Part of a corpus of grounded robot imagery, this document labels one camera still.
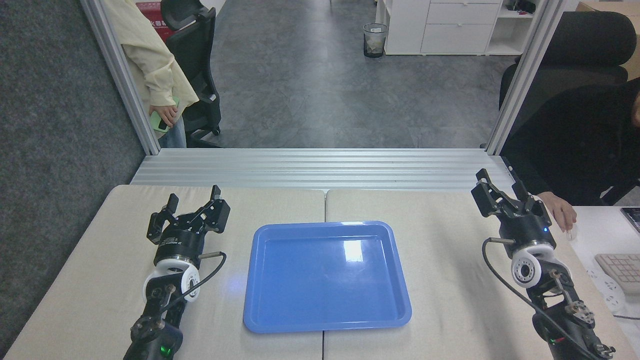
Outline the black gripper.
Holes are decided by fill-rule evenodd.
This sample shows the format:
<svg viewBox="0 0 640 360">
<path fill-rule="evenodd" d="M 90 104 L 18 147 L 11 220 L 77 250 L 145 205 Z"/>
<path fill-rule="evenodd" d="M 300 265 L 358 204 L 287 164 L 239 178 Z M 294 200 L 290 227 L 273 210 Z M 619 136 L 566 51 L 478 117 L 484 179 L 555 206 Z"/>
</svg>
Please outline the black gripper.
<svg viewBox="0 0 640 360">
<path fill-rule="evenodd" d="M 178 259 L 193 265 L 201 264 L 199 255 L 202 254 L 205 236 L 209 231 L 222 234 L 226 229 L 230 215 L 230 205 L 221 198 L 221 189 L 212 187 L 210 200 L 192 213 L 174 216 L 178 208 L 179 198 L 170 194 L 167 205 L 160 212 L 150 216 L 147 239 L 158 245 L 153 264 L 161 260 Z M 177 228 L 169 227 L 163 231 L 166 222 L 177 223 Z"/>
<path fill-rule="evenodd" d="M 552 222 L 544 203 L 535 200 L 526 190 L 508 159 L 503 157 L 502 160 L 514 180 L 511 187 L 516 200 L 498 189 L 491 182 L 487 169 L 481 168 L 475 175 L 477 184 L 471 190 L 478 210 L 485 218 L 490 215 L 498 217 L 500 237 L 514 241 L 514 244 L 504 246 L 508 258 L 512 259 L 517 251 L 537 244 L 548 244 L 555 249 L 557 244 L 549 230 Z"/>
</svg>

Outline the seated person's hand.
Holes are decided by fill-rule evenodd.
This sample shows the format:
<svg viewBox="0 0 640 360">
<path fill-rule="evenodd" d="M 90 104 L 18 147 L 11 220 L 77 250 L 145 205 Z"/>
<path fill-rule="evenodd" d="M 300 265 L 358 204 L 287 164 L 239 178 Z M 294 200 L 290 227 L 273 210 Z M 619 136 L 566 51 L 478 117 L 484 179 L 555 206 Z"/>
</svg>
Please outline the seated person's hand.
<svg viewBox="0 0 640 360">
<path fill-rule="evenodd" d="M 573 229 L 574 224 L 578 220 L 578 214 L 571 204 L 551 191 L 538 193 L 537 196 L 547 207 L 547 210 L 553 216 L 562 232 Z"/>
</svg>

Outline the standing person's hand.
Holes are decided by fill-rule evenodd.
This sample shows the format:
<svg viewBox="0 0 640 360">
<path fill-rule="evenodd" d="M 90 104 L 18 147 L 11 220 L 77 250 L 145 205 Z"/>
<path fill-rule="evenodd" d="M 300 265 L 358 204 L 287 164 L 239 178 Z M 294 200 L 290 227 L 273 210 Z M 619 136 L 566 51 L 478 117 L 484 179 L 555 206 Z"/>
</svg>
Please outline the standing person's hand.
<svg viewBox="0 0 640 360">
<path fill-rule="evenodd" d="M 178 107 L 176 105 L 150 105 L 148 114 L 151 116 L 153 112 L 158 114 L 160 120 L 168 128 L 173 128 L 178 118 Z"/>
</svg>

